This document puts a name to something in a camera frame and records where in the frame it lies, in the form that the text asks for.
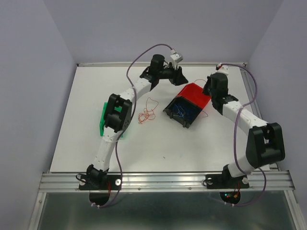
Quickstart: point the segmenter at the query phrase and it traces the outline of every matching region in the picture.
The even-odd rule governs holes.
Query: metal frame
[[[181,66],[212,66],[217,63],[193,62],[180,63]],[[125,67],[130,62],[112,62],[112,63],[83,63],[79,67]],[[148,66],[149,62],[138,62],[134,66]],[[241,71],[244,85],[248,97],[253,95],[252,82],[245,71]],[[253,113],[261,118],[261,114],[255,102],[252,105]],[[121,192],[139,193],[139,192],[219,192],[220,190],[208,190],[202,185],[206,174],[213,172],[159,172],[159,173],[124,173]],[[44,173],[38,189],[38,195],[33,209],[29,230],[37,229],[42,215],[44,202],[47,193],[75,193],[89,192],[80,191],[79,183],[75,179],[76,173]],[[284,190],[286,200],[297,230],[307,229],[299,205],[295,200],[293,190],[295,187],[289,172],[280,172],[277,164],[270,165],[270,171],[266,172],[268,191]],[[248,175],[250,184],[248,191],[261,191],[263,189],[263,175],[259,171]]]
[[[221,192],[233,189],[207,189],[202,182],[206,174],[212,172],[165,172],[165,173],[124,173],[122,193],[147,193],[147,192]],[[76,173],[45,173],[38,191],[40,193],[88,193],[79,190]],[[294,190],[294,185],[289,172],[266,172],[268,191]],[[256,171],[248,175],[250,188],[241,189],[249,191],[262,191],[263,175]],[[91,191],[107,193],[107,190]]]
[[[37,194],[37,198],[35,201],[34,209],[32,212],[32,216],[31,216],[31,220],[30,220],[30,224],[28,228],[29,230],[36,230],[38,228],[40,217],[42,215],[43,208],[44,208],[46,195],[47,195],[46,193],[40,193],[40,192]]]

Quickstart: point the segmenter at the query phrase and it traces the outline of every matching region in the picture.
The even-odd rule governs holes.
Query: screw
[[[117,179],[117,180],[115,181],[115,185],[119,186],[120,184],[121,184],[121,180],[120,180],[120,179]]]
[[[79,181],[79,185],[80,185],[80,186],[83,186],[83,185],[85,185],[85,182]]]
[[[242,183],[243,183],[243,184],[248,184],[248,178],[244,177],[244,178],[242,179]]]

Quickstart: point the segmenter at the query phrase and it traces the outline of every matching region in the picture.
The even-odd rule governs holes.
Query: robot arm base
[[[234,189],[238,188],[238,184],[240,188],[249,188],[247,176],[232,177],[228,165],[224,166],[222,173],[207,174],[203,181],[207,189]]]
[[[79,174],[79,190],[95,191],[95,190],[119,190],[121,189],[121,181],[119,173],[108,173],[108,170],[102,171],[90,165],[86,174]]]

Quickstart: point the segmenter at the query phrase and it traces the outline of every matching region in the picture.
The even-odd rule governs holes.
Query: black mounting plate
[[[235,188],[238,183],[240,183],[240,188],[249,188],[249,184],[244,184],[242,182],[243,178],[247,178],[246,175],[240,176],[237,178],[233,178],[233,180],[223,180],[222,174],[207,174],[206,179],[203,181],[204,186],[208,189],[227,189],[227,188]]]
[[[89,178],[87,175],[81,174],[80,179],[89,181]],[[106,181],[110,181],[111,184],[111,190],[118,190],[119,186],[115,184],[115,181],[117,179],[120,179],[120,175],[112,175],[108,174]],[[79,184],[79,190],[108,190],[107,183],[100,184],[100,185],[95,185],[91,183],[85,183],[84,185]]]

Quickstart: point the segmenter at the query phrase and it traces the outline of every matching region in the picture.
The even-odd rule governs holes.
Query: red lid
[[[184,97],[193,104],[197,105],[199,108],[203,109],[206,104],[211,99],[210,96],[207,96],[202,93],[202,87],[198,86],[195,83],[187,84],[176,97]]]

